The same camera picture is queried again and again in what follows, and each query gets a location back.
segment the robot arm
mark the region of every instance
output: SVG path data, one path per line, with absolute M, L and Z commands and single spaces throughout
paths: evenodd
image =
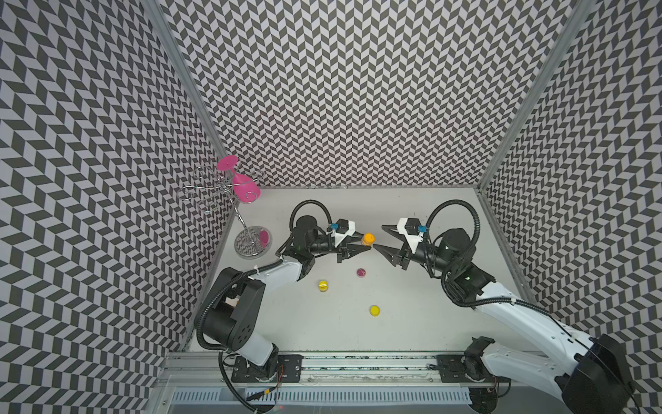
M 233 268 L 221 271 L 195 319 L 198 331 L 221 345 L 209 344 L 203 335 L 197 335 L 199 344 L 207 349 L 237 352 L 249 362 L 255 377 L 272 378 L 278 347 L 255 332 L 264 293 L 303 279 L 321 255 L 335 253 L 340 263 L 370 250 L 370 246 L 357 244 L 362 238 L 353 221 L 340 219 L 324 231 L 314 217 L 300 217 L 287 242 L 277 251 L 278 262 L 249 271 L 249 276 Z M 238 301 L 233 306 L 227 299 Z
M 454 203 L 472 211 L 479 229 L 475 210 L 463 201 L 444 203 L 431 217 Z M 475 240 L 463 229 L 447 230 L 438 245 L 428 241 L 428 230 L 418 219 L 400 219 L 397 225 L 382 229 L 402 241 L 400 249 L 373 245 L 393 266 L 406 270 L 411 261 L 420 264 L 430 277 L 442 279 L 444 291 L 456 305 L 474 307 L 498 319 L 546 355 L 512 350 L 481 336 L 464 353 L 471 380 L 484 380 L 489 374 L 512 378 L 554 395 L 578 414 L 616 414 L 625 407 L 634 387 L 624 351 L 613 338 L 593 338 L 522 301 L 472 263 Z

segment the black and white patterned backdrop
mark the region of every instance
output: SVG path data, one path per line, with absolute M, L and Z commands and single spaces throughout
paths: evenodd
M 576 0 L 162 0 L 267 185 L 472 184 Z
M 223 226 L 174 198 L 213 152 L 136 0 L 0 16 L 0 412 L 140 409 Z
M 648 413 L 662 413 L 661 17 L 657 0 L 598 2 L 488 188 L 539 301 L 624 342 Z

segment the ventilation grille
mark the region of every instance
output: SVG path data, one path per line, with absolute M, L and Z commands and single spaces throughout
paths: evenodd
M 469 390 L 460 387 L 285 387 L 277 393 L 267 394 L 251 401 L 253 404 L 279 403 L 288 405 L 393 405 L 393 404 L 468 404 Z M 249 387 L 246 395 L 253 395 L 264 388 Z M 173 404 L 231 404 L 238 403 L 227 388 L 177 387 Z

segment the yellow ball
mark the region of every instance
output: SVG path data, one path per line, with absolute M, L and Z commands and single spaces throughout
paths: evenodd
M 364 246 L 372 246 L 375 242 L 375 235 L 372 233 L 366 233 L 365 236 L 361 239 L 361 244 Z

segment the pink lid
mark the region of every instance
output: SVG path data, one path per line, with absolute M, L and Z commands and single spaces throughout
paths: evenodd
M 237 165 L 237 162 L 239 162 L 239 158 L 236 155 L 228 155 L 220 159 L 218 164 L 216 164 L 216 168 L 219 171 L 227 171 Z

